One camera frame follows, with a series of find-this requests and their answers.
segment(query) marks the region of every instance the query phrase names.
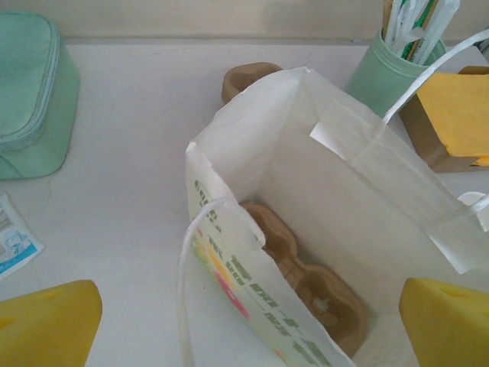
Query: white wall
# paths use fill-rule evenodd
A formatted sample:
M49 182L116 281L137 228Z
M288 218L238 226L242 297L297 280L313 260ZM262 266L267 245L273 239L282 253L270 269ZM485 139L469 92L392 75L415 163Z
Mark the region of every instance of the white wall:
M461 2L446 40L489 23L488 0ZM67 37L365 39L380 28L382 12L382 0L0 0L0 6L40 12Z

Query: brown pulp holder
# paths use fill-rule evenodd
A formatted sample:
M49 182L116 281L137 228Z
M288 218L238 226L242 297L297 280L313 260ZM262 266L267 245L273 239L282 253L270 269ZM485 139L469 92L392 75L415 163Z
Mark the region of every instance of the brown pulp holder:
M363 301L329 269L301 262L294 235L274 212L255 203L242 206L264 232L264 250L285 280L343 352L353 356L367 335Z
M222 82L222 101L227 104L257 80L280 70L282 68L274 63L249 63L233 67Z

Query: mint green pouch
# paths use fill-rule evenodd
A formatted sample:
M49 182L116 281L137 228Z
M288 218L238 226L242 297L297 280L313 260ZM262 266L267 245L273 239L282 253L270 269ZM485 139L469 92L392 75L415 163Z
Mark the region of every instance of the mint green pouch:
M425 65L411 63L392 52L379 32L358 64L345 91L383 118L385 112L407 91L414 80L443 54L445 45L439 41Z
M64 162L79 74L56 25L0 13L0 179L40 177Z

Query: white tabletop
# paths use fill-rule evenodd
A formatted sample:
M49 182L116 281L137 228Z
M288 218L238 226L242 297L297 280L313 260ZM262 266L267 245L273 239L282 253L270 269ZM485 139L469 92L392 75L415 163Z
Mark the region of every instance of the white tabletop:
M72 44L82 86L66 163L4 181L44 252L0 281L0 300L79 279L99 287L103 316L88 366L179 366L176 261L189 222L184 151L222 107L225 72L270 61L306 65L343 87L363 46L140 42ZM474 48L446 69L486 65ZM393 127L405 135L400 122ZM455 195L489 192L489 173L446 174ZM191 256L189 317L199 366L281 366Z

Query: white paper bag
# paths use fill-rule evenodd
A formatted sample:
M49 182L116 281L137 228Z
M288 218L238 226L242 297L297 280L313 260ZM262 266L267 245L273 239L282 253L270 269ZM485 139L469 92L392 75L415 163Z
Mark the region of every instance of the white paper bag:
M192 218L222 197L269 206L303 259L363 298L374 322L362 366L416 365L397 310L407 278L489 291L485 203L456 200L369 108L306 68L271 74L219 111L187 148L186 184ZM246 215L216 208L195 237L229 300L287 365L350 365Z

